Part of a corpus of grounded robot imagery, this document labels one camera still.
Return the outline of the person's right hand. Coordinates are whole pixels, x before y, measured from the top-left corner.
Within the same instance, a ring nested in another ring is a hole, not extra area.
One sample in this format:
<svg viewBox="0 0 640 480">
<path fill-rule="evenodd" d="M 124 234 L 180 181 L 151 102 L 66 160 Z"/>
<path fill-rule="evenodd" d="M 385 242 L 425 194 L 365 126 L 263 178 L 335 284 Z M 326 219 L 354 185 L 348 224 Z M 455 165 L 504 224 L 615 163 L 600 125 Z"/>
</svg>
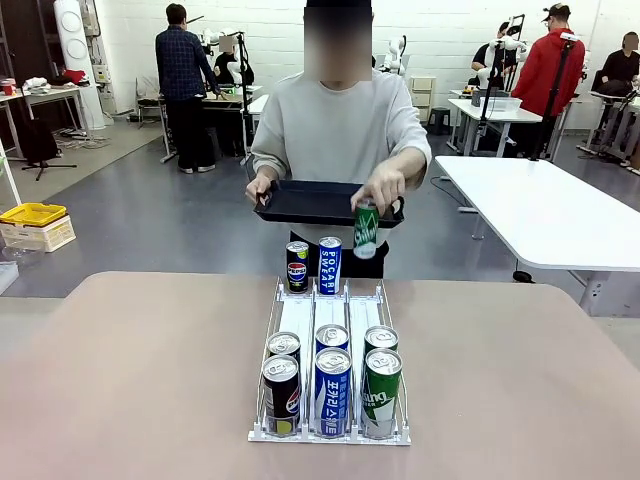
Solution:
<svg viewBox="0 0 640 480">
<path fill-rule="evenodd" d="M 257 174 L 246 186 L 246 197 L 254 206 L 264 202 L 264 197 L 268 194 L 271 183 L 272 179 L 268 175 Z"/>
</svg>

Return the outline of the person's left hand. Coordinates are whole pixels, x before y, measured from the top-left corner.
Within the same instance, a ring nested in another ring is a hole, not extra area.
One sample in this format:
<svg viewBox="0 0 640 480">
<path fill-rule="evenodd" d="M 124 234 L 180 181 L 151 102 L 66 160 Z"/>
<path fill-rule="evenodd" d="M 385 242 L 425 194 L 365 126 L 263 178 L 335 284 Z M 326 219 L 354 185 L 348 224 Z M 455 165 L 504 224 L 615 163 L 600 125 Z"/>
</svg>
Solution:
<svg viewBox="0 0 640 480">
<path fill-rule="evenodd" d="M 405 175 L 397 158 L 378 165 L 367 182 L 351 197 L 353 211 L 366 199 L 372 200 L 380 215 L 401 196 L 406 189 Z"/>
</svg>

